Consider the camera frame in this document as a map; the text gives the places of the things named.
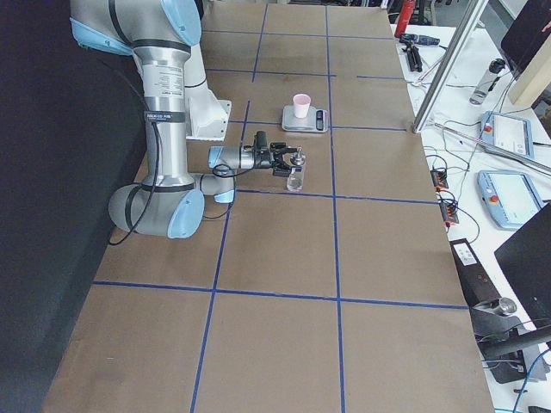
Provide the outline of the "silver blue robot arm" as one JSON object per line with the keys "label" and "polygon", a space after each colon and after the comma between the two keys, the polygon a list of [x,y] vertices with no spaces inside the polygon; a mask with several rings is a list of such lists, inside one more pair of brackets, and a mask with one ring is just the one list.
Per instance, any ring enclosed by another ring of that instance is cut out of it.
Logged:
{"label": "silver blue robot arm", "polygon": [[225,147],[232,104],[207,85],[200,40],[199,1],[74,1],[71,29],[80,46],[133,58],[143,83],[148,173],[117,189],[108,204],[127,232],[191,237],[205,199],[231,205],[236,177],[270,170],[286,177],[296,149],[269,143],[258,132],[251,145]]}

